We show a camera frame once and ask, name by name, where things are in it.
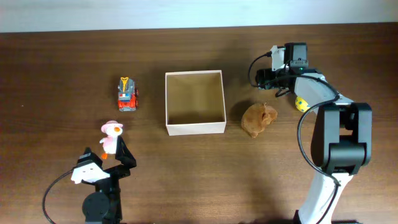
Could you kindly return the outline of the brown plush toy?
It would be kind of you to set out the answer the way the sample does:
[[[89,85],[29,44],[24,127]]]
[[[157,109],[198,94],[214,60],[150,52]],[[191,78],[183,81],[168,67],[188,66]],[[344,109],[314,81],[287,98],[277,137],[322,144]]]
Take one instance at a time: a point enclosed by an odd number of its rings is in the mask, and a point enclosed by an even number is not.
[[[278,112],[267,103],[255,103],[250,106],[241,119],[241,127],[252,138],[256,138],[259,133],[277,119]]]

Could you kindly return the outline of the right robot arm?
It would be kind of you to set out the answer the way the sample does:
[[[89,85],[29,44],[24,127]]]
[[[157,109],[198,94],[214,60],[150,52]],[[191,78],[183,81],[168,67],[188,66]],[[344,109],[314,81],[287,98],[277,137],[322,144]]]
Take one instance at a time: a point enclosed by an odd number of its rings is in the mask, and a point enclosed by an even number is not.
[[[343,96],[320,71],[309,68],[305,43],[274,45],[265,56],[272,59],[271,67],[257,71],[254,87],[276,89],[276,96],[293,93],[308,103],[297,141],[315,175],[292,221],[330,224],[343,190],[371,159],[372,109]]]

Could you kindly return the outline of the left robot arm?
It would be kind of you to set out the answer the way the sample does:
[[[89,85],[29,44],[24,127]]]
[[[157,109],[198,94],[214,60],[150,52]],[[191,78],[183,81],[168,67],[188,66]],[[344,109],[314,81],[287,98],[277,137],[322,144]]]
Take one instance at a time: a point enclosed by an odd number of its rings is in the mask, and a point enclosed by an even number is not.
[[[120,223],[123,219],[119,180],[130,176],[137,163],[122,137],[116,141],[115,159],[120,164],[104,170],[103,161],[87,147],[73,169],[71,180],[75,184],[95,187],[83,201],[85,223]]]

